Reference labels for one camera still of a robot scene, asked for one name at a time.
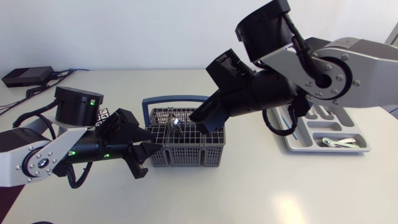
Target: dishwasher basket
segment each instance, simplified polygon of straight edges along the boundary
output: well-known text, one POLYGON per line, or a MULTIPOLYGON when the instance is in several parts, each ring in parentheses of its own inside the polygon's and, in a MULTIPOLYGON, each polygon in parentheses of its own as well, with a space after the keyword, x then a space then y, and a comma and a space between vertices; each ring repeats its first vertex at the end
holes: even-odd
POLYGON ((209 134, 201 134, 189 116, 196 108, 154 108, 149 114, 148 105, 173 101, 204 102, 207 96, 177 95, 158 96, 142 101, 146 130, 155 135, 151 143, 163 148, 150 157, 154 167, 218 167, 225 145, 225 129, 222 126, 209 134), (182 121, 183 136, 169 131, 167 121, 173 116, 182 121))

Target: white table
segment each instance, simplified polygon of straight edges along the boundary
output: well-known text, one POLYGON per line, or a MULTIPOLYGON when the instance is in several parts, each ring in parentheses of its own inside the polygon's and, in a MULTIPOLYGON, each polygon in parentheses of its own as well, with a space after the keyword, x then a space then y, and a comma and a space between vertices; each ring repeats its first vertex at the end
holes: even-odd
MULTIPOLYGON (((204 70, 76 72, 61 86, 103 94, 101 108, 131 110, 141 127, 143 98, 216 90, 204 70)), ((26 89, 2 84, 0 104, 26 89)), ((0 116, 0 131, 54 91, 0 116)), ((371 152, 293 153, 251 113, 226 123, 219 168, 153 168, 148 160, 148 174, 135 180, 121 159, 95 162, 79 189, 56 176, 26 185, 4 223, 398 223, 398 121, 381 108, 348 112, 371 152)))

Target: wire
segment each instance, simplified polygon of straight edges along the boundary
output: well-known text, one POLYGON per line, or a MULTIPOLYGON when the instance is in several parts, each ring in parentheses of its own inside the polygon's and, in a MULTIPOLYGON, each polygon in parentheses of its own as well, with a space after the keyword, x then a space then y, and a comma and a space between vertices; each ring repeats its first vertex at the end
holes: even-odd
POLYGON ((88 173, 90 172, 91 166, 93 165, 93 162, 88 162, 86 165, 86 168, 84 168, 84 171, 80 178, 76 181, 76 175, 75 175, 75 170, 73 170, 72 164, 69 164, 67 167, 67 176, 68 176, 68 181, 69 185, 73 189, 79 188, 84 181, 86 180, 88 173))
POLYGON ((317 66, 311 58, 311 55, 308 52, 310 50, 310 47, 307 45, 303 37, 300 35, 300 32, 294 26, 289 15, 285 13, 282 16, 287 24, 287 27, 294 35, 292 37, 292 43, 294 45, 294 48, 296 49, 296 54, 300 60, 303 69, 308 73, 310 77, 315 80, 315 83, 318 86, 327 86, 326 80, 323 78, 322 73, 318 70, 317 66))
POLYGON ((288 136, 290 134, 293 134, 293 132, 295 131, 296 127, 297 127, 297 116, 294 113, 294 109, 289 106, 287 108, 287 110, 289 111, 289 116, 292 120, 292 127, 286 130, 278 130, 274 127, 272 127, 271 123, 268 120, 268 116, 267 116, 267 110, 263 110, 262 111, 262 118, 264 119, 264 122, 266 123, 267 127, 275 134, 279 135, 279 136, 288 136))
POLYGON ((12 127, 13 127, 13 128, 17 128, 17 127, 19 127, 19 126, 21 125, 21 123, 22 123, 23 121, 25 121, 26 119, 31 118, 31 117, 33 117, 33 116, 40 116, 42 113, 44 113, 44 112, 46 112, 46 111, 48 111, 48 110, 51 110, 52 108, 56 107, 56 106, 59 104, 59 102, 60 102, 60 101, 59 101, 58 99, 55 99, 52 103, 50 103, 50 104, 47 105, 47 106, 44 106, 44 107, 42 107, 42 108, 40 108, 40 109, 37 109, 37 110, 35 110, 35 111, 28 112, 28 113, 24 113, 24 114, 20 115, 20 116, 18 117, 18 119, 12 124, 12 127))
POLYGON ((7 113, 9 110, 13 109, 14 107, 20 105, 21 103, 27 101, 28 99, 32 98, 33 96, 36 96, 36 95, 38 95, 38 94, 41 94, 41 93, 43 93, 43 92, 49 90, 51 87, 53 87, 53 86, 55 86, 55 85, 58 85, 60 82, 64 81, 64 79, 66 79, 67 77, 69 77, 74 71, 77 71, 77 70, 89 71, 89 70, 87 70, 87 69, 82 69, 82 68, 70 68, 70 69, 67 69, 67 70, 64 70, 64 71, 61 71, 61 72, 53 72, 53 74, 52 74, 52 75, 53 75, 53 79, 58 79, 57 82, 55 82, 55 83, 52 84, 52 85, 49 85, 47 88, 44 88, 43 90, 40 90, 40 91, 35 92, 35 93, 31 93, 29 96, 25 97, 24 99, 22 99, 22 100, 20 100, 20 101, 13 102, 13 103, 10 103, 10 104, 8 104, 8 105, 0 106, 0 111, 3 110, 3 111, 0 113, 0 116, 3 115, 3 114, 5 114, 5 113, 7 113))
POLYGON ((42 121, 44 121, 45 125, 47 125, 47 127, 48 127, 49 130, 50 130, 52 139, 53 139, 53 140, 56 139, 57 136, 55 135, 55 131, 54 131, 53 127, 51 126, 50 121, 49 121, 47 118, 45 118, 43 115, 41 115, 41 114, 38 114, 38 115, 36 115, 36 116, 38 116, 42 121))

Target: black box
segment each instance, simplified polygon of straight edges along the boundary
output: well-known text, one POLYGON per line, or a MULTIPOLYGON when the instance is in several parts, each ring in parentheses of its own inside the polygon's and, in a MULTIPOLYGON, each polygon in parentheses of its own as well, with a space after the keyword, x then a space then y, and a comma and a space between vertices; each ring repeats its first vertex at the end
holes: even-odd
POLYGON ((45 85, 54 72, 51 66, 34 68, 16 68, 1 80, 7 87, 45 85))

